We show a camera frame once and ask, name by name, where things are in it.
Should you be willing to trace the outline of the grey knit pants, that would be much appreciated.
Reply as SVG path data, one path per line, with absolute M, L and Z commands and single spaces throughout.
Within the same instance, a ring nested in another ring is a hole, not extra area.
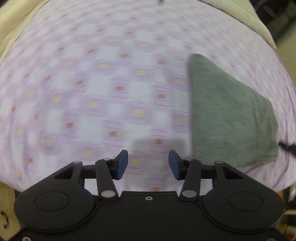
M 236 167 L 278 159 L 278 122 L 271 102 L 199 54 L 188 62 L 193 157 Z

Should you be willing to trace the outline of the pink patterned bed sheet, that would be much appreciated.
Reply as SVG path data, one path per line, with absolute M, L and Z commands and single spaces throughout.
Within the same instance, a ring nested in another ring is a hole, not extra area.
M 180 190 L 168 152 L 192 153 L 190 54 L 273 104 L 295 142 L 295 87 L 255 31 L 201 1 L 49 1 L 1 64 L 1 181 L 19 191 L 72 161 L 129 152 L 120 190 Z

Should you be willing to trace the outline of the cream bedside cabinet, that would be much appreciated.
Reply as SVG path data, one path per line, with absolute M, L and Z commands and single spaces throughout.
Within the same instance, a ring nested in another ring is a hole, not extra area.
M 21 229 L 14 212 L 15 190 L 1 183 L 1 240 L 9 240 Z

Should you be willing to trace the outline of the cream quilted duvet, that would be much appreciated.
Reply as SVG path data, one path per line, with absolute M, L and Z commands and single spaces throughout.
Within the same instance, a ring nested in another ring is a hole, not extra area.
M 247 25 L 257 32 L 274 50 L 277 50 L 270 31 L 260 20 L 249 0 L 204 0 L 203 2 Z

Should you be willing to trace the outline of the beige pillow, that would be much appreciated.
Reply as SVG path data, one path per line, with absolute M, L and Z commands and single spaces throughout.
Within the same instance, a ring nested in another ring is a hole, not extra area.
M 1 63 L 14 42 L 48 0 L 10 0 L 1 7 Z

